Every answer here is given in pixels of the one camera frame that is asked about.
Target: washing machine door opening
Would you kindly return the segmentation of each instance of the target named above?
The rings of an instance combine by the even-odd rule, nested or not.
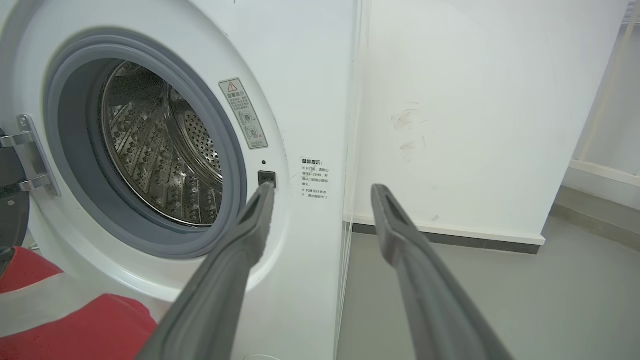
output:
[[[210,87],[139,35],[98,31],[62,50],[45,130],[82,207],[147,254],[206,254],[246,203],[238,137]]]

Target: red and white cloth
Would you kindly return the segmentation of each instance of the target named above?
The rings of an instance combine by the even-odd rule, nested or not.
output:
[[[134,359],[156,328],[138,301],[84,286],[16,247],[0,275],[0,360]]]

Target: white fabric stripe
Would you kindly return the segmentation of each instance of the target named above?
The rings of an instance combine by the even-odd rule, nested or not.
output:
[[[102,295],[68,274],[0,294],[0,338],[60,320]]]

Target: baseboard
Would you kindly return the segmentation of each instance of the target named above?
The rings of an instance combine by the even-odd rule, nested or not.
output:
[[[562,186],[549,215],[640,251],[640,211],[636,209]]]
[[[353,232],[360,234],[376,234],[373,218],[354,217]],[[545,243],[542,236],[520,237],[502,234],[486,234],[458,229],[446,229],[416,224],[418,230],[425,234],[432,243],[443,243],[476,249],[490,249],[522,254],[537,254]]]

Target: white washing machine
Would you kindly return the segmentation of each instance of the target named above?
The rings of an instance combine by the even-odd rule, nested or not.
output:
[[[232,358],[333,358],[358,11],[355,0],[1,1],[0,124],[25,142],[15,149],[43,256],[160,317],[274,179]]]

